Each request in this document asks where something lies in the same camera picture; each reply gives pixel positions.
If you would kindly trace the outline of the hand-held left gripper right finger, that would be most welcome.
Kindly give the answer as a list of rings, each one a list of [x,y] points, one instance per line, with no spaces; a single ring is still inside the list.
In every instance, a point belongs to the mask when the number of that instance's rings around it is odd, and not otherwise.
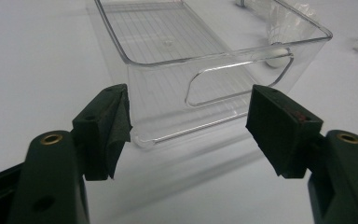
[[[281,91],[253,86],[246,128],[277,175],[305,175],[308,147],[318,138],[323,123]]]

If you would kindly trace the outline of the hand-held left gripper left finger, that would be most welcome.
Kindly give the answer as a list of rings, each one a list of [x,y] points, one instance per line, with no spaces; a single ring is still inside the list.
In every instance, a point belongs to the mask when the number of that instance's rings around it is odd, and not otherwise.
[[[117,84],[100,91],[73,119],[73,127],[75,142],[85,149],[85,178],[114,178],[123,147],[131,140],[128,86]]]

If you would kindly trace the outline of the clear plastic storage bin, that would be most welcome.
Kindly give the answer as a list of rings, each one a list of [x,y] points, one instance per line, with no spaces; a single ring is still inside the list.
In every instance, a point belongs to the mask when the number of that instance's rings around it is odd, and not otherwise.
[[[311,23],[309,39],[270,45],[277,3]],[[153,147],[244,120],[254,85],[290,91],[332,33],[300,0],[86,0],[112,77],[128,86],[131,139]],[[290,62],[267,64],[273,49]]]

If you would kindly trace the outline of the white table cover board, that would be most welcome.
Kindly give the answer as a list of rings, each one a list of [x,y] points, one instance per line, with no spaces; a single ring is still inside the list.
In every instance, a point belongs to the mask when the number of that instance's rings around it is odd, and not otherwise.
[[[326,130],[358,134],[358,0],[307,0],[333,34],[291,90]],[[0,172],[39,134],[68,130],[108,70],[84,0],[0,1]],[[313,224],[307,183],[278,177],[255,142],[125,147],[113,179],[87,185],[93,224]]]

